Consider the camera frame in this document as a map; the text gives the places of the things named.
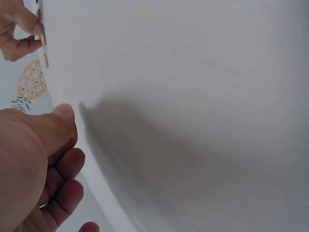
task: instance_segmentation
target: hand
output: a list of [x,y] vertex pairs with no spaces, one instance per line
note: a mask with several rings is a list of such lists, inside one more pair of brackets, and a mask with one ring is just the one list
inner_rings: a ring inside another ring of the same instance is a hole
[[[72,214],[84,194],[73,180],[85,159],[73,148],[76,142],[74,112],[67,104],[41,116],[0,111],[2,232],[54,232]],[[98,231],[94,223],[80,229]]]
[[[30,36],[14,39],[16,25]],[[16,61],[42,47],[41,41],[35,40],[34,36],[43,32],[43,25],[24,6],[23,0],[0,0],[0,50],[5,60]]]

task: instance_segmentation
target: wooden stick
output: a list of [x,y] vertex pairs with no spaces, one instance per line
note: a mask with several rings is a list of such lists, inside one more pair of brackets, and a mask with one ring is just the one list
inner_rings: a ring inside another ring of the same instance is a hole
[[46,53],[44,54],[44,67],[47,69],[48,68],[48,59]]

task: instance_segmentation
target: fingernail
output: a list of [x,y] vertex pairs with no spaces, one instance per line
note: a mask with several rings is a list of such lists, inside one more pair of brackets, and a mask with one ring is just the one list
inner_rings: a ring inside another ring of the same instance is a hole
[[82,182],[80,182],[79,180],[76,180],[76,179],[75,179],[75,181],[78,182],[78,183],[80,183],[80,185],[84,187],[84,185],[83,185]]
[[41,35],[43,33],[44,33],[44,26],[42,23],[37,24],[32,31],[33,35]]
[[71,116],[74,114],[72,106],[69,104],[61,104],[54,109],[54,114],[60,116]]
[[77,128],[74,127],[74,130],[72,131],[72,134],[70,136],[70,139],[77,141],[78,140],[78,135],[77,135]]

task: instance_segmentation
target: yellow stain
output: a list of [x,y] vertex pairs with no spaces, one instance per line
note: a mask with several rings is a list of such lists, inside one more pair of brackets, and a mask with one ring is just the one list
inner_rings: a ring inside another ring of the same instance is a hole
[[139,8],[138,14],[144,22],[150,22],[151,16],[153,15],[153,12],[147,10],[146,8]]

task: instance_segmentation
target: pineapple leaves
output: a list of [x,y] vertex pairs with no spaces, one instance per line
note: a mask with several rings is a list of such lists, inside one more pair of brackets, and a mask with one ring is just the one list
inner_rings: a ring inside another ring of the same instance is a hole
[[29,105],[27,103],[26,103],[26,107],[27,107],[28,110],[30,110]]

